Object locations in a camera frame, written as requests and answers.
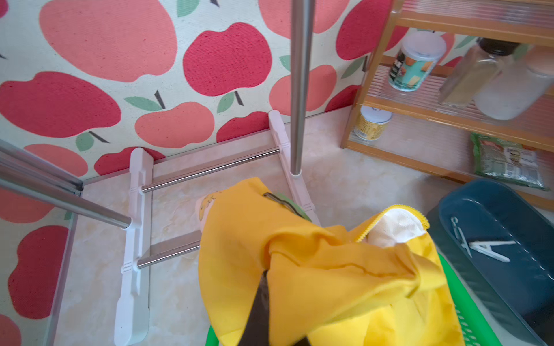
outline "canned food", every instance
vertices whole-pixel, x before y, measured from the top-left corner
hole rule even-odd
[[[362,106],[358,122],[354,127],[354,133],[366,141],[378,139],[387,128],[388,122],[392,118],[392,113],[377,108]]]

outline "shelf tier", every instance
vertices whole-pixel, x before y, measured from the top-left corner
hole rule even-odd
[[[417,91],[402,92],[388,83],[388,67],[379,66],[363,104],[554,152],[554,97],[545,95],[512,120],[485,116],[473,103],[465,109],[440,105],[445,78],[428,76]]]
[[[346,148],[459,183],[482,178],[473,173],[473,143],[468,131],[395,114],[383,135],[364,141],[351,134]],[[539,171],[554,188],[554,153],[538,151]],[[554,210],[554,191],[508,184],[532,205]]]
[[[396,25],[554,47],[554,2],[406,0]]]

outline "plastic container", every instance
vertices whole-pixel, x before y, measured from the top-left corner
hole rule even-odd
[[[365,141],[374,141],[378,139],[387,128],[388,122],[392,118],[392,113],[377,108],[362,106],[358,123],[354,127],[354,133]]]
[[[482,38],[471,47],[439,89],[442,105],[463,108],[507,64],[519,43]]]
[[[554,81],[554,48],[536,47],[508,66],[475,96],[475,105],[494,119],[513,119],[525,112]]]
[[[446,50],[444,39],[429,31],[417,31],[404,37],[389,72],[389,84],[401,91],[417,90]]]
[[[492,246],[502,262],[456,238],[451,218],[467,242],[516,241]],[[476,180],[444,197],[429,212],[429,234],[498,323],[534,345],[554,343],[554,228],[506,185]]]

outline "metal rod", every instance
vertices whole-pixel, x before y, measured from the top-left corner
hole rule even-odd
[[[304,119],[310,73],[310,53],[314,30],[315,0],[293,0],[291,63],[291,150],[290,173],[298,175],[302,167]]]
[[[104,208],[42,181],[22,176],[9,167],[0,166],[0,187],[117,227],[127,228],[131,224],[131,218],[127,215]]]
[[[144,267],[149,267],[153,264],[164,262],[174,257],[181,256],[196,250],[200,250],[199,240],[187,245],[176,247],[175,249],[167,250],[159,254],[146,257],[144,259],[139,259],[137,261],[137,268],[142,269]]]
[[[67,173],[66,171],[63,171],[49,162],[36,157],[35,155],[28,153],[25,150],[9,144],[8,142],[0,140],[0,152],[4,153],[6,156],[12,157],[14,163],[15,161],[21,161],[22,163],[35,168],[35,170],[40,174],[50,175],[52,177],[56,177],[62,182],[67,182],[71,185],[70,188],[73,190],[83,190],[83,181],[81,181],[81,179]]]
[[[157,189],[165,188],[165,187],[177,184],[177,183],[186,182],[187,180],[202,177],[202,176],[208,175],[210,173],[219,172],[219,171],[222,171],[222,170],[227,169],[227,168],[235,167],[235,166],[238,166],[240,164],[250,162],[250,161],[255,161],[257,159],[261,159],[261,158],[271,156],[271,155],[274,155],[274,154],[277,154],[277,153],[279,153],[279,148],[272,148],[272,149],[269,149],[269,150],[266,150],[266,151],[262,151],[260,153],[256,153],[256,154],[252,154],[252,155],[249,155],[249,156],[238,158],[236,160],[233,160],[231,162],[228,162],[228,163],[225,163],[225,164],[222,164],[222,165],[219,165],[219,166],[211,166],[211,167],[208,167],[208,168],[205,168],[205,169],[200,169],[200,170],[192,172],[192,173],[178,175],[176,177],[169,178],[169,179],[166,179],[166,180],[162,180],[162,181],[157,182],[157,183],[144,185],[142,187],[142,192],[147,193],[147,192],[151,192],[151,191],[154,191],[154,190],[157,190]]]
[[[65,191],[69,191],[73,194],[82,191],[81,187],[77,187],[72,182],[68,182],[59,177],[49,174],[43,171],[41,168],[31,166],[30,164],[19,160],[9,154],[6,154],[0,149],[0,166],[12,168],[21,175],[29,176],[36,180],[41,180],[49,185],[57,186]]]

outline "glass jar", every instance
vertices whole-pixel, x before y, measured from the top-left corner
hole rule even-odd
[[[475,95],[475,105],[491,118],[513,119],[535,103],[553,81],[554,48],[536,47]]]
[[[442,105],[463,108],[507,64],[519,43],[481,38],[458,63],[439,89]]]

